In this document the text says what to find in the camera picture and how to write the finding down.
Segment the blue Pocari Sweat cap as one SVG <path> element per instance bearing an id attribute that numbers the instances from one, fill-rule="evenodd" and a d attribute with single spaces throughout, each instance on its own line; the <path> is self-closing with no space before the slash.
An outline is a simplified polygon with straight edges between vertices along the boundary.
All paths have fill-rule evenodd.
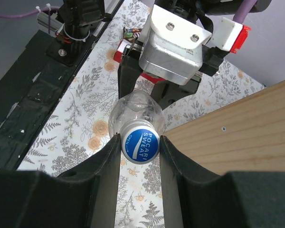
<path id="1" fill-rule="evenodd" d="M 134 164 L 149 163 L 159 153 L 160 136 L 146 120 L 126 122 L 120 130 L 120 136 L 124 156 Z"/>

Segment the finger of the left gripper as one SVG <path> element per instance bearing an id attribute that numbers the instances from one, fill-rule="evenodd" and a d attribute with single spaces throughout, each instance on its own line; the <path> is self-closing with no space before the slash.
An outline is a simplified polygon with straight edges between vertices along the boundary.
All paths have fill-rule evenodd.
<path id="1" fill-rule="evenodd" d="M 118 67 L 118 98 L 130 94 L 143 70 L 139 66 L 139 54 L 123 56 Z"/>

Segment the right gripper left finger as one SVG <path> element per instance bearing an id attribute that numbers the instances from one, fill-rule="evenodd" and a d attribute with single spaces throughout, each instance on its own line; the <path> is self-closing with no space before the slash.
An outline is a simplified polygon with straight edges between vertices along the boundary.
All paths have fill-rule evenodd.
<path id="1" fill-rule="evenodd" d="M 0 169 L 0 228 L 112 228 L 120 135 L 95 155 L 52 177 Z"/>

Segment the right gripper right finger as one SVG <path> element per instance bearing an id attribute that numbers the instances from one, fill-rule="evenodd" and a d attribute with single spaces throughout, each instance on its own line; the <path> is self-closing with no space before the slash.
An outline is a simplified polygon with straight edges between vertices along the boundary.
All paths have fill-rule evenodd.
<path id="1" fill-rule="evenodd" d="M 160 139 L 167 228 L 285 228 L 285 172 L 217 175 Z"/>

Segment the clear plastic bottle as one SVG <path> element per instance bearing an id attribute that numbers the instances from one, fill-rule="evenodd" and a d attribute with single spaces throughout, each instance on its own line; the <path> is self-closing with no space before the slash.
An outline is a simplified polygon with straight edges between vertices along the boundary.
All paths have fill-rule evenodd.
<path id="1" fill-rule="evenodd" d="M 120 133 L 129 121 L 139 120 L 152 127 L 159 135 L 164 132 L 165 119 L 162 108 L 151 96 L 141 89 L 119 99 L 108 120 L 109 135 Z"/>

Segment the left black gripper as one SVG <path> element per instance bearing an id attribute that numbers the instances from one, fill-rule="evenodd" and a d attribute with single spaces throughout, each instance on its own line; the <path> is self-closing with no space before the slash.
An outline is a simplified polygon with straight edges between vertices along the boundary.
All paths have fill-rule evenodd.
<path id="1" fill-rule="evenodd" d="M 223 6 L 218 0 L 156 0 L 154 5 L 158 5 L 173 14 L 180 16 L 210 32 L 213 32 L 213 23 L 207 15 L 217 13 L 222 15 L 226 12 L 227 7 Z M 136 44 L 142 44 L 139 40 L 135 41 Z M 135 50 L 133 47 L 125 50 L 123 56 L 138 55 L 140 56 L 142 50 Z M 209 48 L 203 46 L 203 56 L 206 60 L 199 70 L 209 76 L 214 75 L 219 65 L 221 64 L 224 56 L 227 55 L 226 51 L 220 51 L 218 48 Z M 154 85 L 152 89 L 152 98 L 157 102 L 162 110 L 175 103 L 176 101 L 193 95 L 197 92 L 197 81 L 190 80 L 186 85 L 178 85 L 170 81 L 161 81 Z"/>

